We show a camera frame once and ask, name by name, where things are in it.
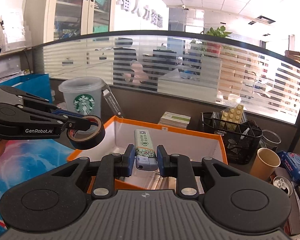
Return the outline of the red drink can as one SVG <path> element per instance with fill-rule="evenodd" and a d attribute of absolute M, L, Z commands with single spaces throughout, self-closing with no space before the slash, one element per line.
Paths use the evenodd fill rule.
<path fill-rule="evenodd" d="M 293 193 L 293 186 L 291 182 L 283 176 L 276 176 L 273 179 L 273 185 L 284 191 L 289 197 Z"/>

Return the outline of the blue tissue pack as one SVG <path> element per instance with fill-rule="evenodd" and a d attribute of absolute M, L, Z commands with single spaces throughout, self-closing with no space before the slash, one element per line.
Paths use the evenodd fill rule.
<path fill-rule="evenodd" d="M 280 151 L 277 153 L 281 160 L 281 164 L 289 173 L 292 181 L 296 184 L 300 183 L 300 155 L 291 152 Z"/>

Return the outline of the beige building block plate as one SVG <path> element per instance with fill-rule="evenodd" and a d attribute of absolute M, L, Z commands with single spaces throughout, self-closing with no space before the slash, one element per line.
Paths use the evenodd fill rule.
<path fill-rule="evenodd" d="M 244 106 L 238 104 L 236 107 L 230 107 L 222 111 L 221 119 L 223 121 L 233 122 L 236 124 L 242 123 Z"/>

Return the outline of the black mesh desk organizer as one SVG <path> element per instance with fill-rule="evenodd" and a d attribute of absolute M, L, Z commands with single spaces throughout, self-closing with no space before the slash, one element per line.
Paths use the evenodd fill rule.
<path fill-rule="evenodd" d="M 245 165 L 251 161 L 263 134 L 256 122 L 236 124 L 218 119 L 216 112 L 201 115 L 200 130 L 222 137 L 228 162 Z"/>

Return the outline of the blue folder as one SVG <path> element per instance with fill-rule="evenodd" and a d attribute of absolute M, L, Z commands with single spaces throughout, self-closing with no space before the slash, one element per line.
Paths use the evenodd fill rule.
<path fill-rule="evenodd" d="M 27 93 L 45 98 L 49 100 L 50 103 L 53 102 L 48 74 L 21 75 L 2 81 L 0 85 L 15 87 Z"/>

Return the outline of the colourful printed desk mat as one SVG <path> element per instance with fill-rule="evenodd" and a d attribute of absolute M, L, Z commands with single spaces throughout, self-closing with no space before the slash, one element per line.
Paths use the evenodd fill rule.
<path fill-rule="evenodd" d="M 52 139 L 9 141 L 0 158 L 0 198 L 13 186 L 63 165 L 71 153 Z M 0 236 L 5 231 L 0 216 Z"/>

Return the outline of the black white leaflet box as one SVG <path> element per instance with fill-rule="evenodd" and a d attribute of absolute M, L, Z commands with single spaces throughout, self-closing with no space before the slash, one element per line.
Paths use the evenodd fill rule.
<path fill-rule="evenodd" d="M 123 118 L 122 109 L 108 85 L 104 85 L 102 88 L 102 94 L 114 115 L 119 118 Z"/>

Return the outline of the glass jar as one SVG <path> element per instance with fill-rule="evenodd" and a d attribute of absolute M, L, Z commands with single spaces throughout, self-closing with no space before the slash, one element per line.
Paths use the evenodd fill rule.
<path fill-rule="evenodd" d="M 281 142 L 282 142 L 281 138 L 275 132 L 270 131 L 268 129 L 262 130 L 262 137 L 260 139 L 260 148 L 268 148 L 276 152 Z"/>

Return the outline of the brown paper cup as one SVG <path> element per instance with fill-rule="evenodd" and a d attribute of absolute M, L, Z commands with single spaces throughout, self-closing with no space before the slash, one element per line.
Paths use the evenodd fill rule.
<path fill-rule="evenodd" d="M 257 151 L 250 175 L 266 181 L 280 164 L 281 160 L 274 151 L 268 148 L 260 148 Z"/>

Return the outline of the Starbucks plastic cup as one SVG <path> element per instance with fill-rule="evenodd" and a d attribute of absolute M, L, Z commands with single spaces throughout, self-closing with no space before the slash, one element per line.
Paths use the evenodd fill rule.
<path fill-rule="evenodd" d="M 77 77 L 63 81 L 58 89 L 63 93 L 68 111 L 101 117 L 104 81 L 99 77 Z"/>

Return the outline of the black tape roll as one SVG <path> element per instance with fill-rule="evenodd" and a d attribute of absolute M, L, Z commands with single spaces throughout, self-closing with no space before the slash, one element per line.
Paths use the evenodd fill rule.
<path fill-rule="evenodd" d="M 106 130 L 98 116 L 87 115 L 83 119 L 90 122 L 90 127 L 86 131 L 67 129 L 66 135 L 75 149 L 89 150 L 102 142 L 106 135 Z"/>

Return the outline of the orange cardboard box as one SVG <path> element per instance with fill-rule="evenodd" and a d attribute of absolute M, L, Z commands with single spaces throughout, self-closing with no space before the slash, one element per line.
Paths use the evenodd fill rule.
<path fill-rule="evenodd" d="M 89 157 L 91 161 L 99 161 L 109 153 L 123 154 L 129 144 L 134 143 L 136 129 L 149 130 L 154 148 L 163 145 L 168 154 L 186 155 L 191 161 L 200 162 L 208 156 L 225 164 L 228 163 L 225 147 L 220 135 L 189 131 L 181 128 L 161 126 L 117 116 L 110 118 L 105 124 L 106 136 L 95 148 L 81 151 L 74 150 L 67 161 L 79 157 Z M 133 168 L 132 175 L 124 180 L 115 180 L 116 189 L 126 190 L 158 190 L 175 189 L 175 178 L 162 178 L 158 171 L 141 171 Z"/>

